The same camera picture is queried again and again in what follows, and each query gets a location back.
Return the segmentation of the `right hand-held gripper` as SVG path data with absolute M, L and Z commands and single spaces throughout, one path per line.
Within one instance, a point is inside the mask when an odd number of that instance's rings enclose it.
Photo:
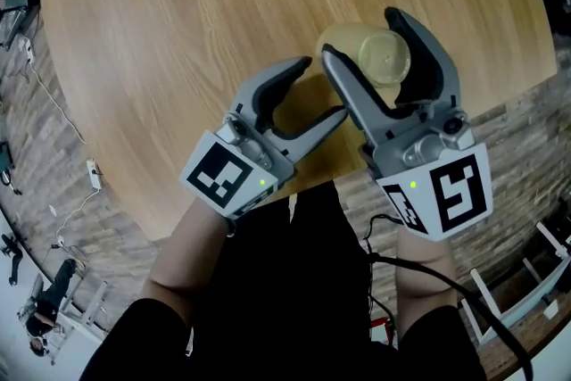
M 359 67 L 330 44 L 322 46 L 322 67 L 364 133 L 372 175 L 403 226 L 442 241 L 492 213 L 487 150 L 459 107 L 459 74 L 437 38 L 396 7 L 385 8 L 385 19 L 410 50 L 395 104 L 412 107 L 389 108 Z M 443 106 L 418 114 L 415 105 L 423 104 Z

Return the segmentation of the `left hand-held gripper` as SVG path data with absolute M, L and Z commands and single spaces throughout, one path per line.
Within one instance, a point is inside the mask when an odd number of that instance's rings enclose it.
M 273 112 L 311 63 L 309 56 L 296 56 L 247 79 L 221 127 L 206 130 L 195 146 L 179 180 L 221 216 L 238 219 L 276 193 L 294 175 L 294 164 L 347 118 L 337 105 L 296 133 L 274 127 Z M 267 129 L 269 140 L 260 134 Z

